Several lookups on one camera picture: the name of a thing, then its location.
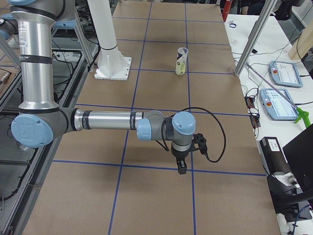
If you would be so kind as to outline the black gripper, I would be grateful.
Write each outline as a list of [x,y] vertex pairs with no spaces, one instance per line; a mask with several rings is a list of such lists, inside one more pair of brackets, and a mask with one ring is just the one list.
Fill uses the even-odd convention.
[[178,173],[186,174],[187,164],[185,162],[185,158],[188,156],[189,150],[178,151],[175,148],[171,147],[171,153],[176,158],[176,161],[178,162]]

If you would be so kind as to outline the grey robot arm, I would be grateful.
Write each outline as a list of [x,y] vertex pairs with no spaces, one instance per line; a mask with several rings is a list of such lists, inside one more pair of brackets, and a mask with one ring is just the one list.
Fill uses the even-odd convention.
[[51,28],[75,27],[72,0],[13,0],[11,14],[18,23],[23,102],[11,131],[22,145],[39,148],[72,131],[135,130],[143,141],[170,140],[178,172],[187,171],[185,158],[193,151],[196,120],[189,112],[165,117],[161,112],[96,112],[61,108],[54,100]]

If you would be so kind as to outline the neighbour grey robot arm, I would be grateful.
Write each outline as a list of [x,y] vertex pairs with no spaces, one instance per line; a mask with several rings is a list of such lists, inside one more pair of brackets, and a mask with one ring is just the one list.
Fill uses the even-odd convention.
[[0,17],[0,35],[4,40],[10,39],[13,35],[18,35],[18,22],[11,13],[3,14]]

